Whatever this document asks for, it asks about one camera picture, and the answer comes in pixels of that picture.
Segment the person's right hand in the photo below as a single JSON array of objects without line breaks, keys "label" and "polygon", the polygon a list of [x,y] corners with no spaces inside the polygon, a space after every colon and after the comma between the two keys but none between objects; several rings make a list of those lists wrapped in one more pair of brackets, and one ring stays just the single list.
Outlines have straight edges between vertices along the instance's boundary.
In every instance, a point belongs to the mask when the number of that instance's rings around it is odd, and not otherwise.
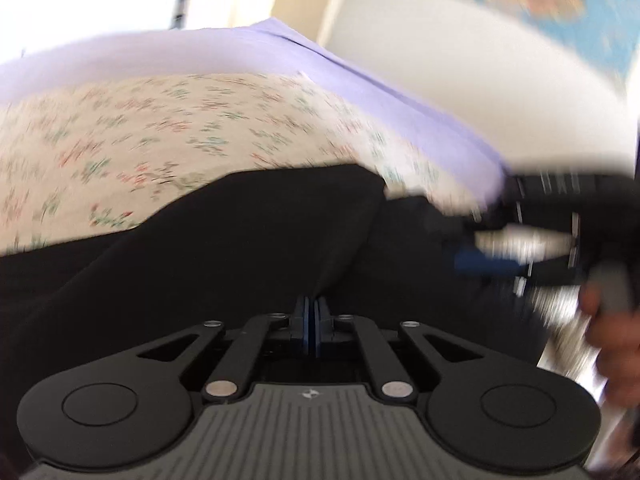
[{"label": "person's right hand", "polygon": [[640,324],[638,312],[600,312],[600,290],[580,289],[579,307],[590,317],[586,341],[599,351],[597,371],[606,379],[605,397],[620,408],[638,408],[640,400]]}]

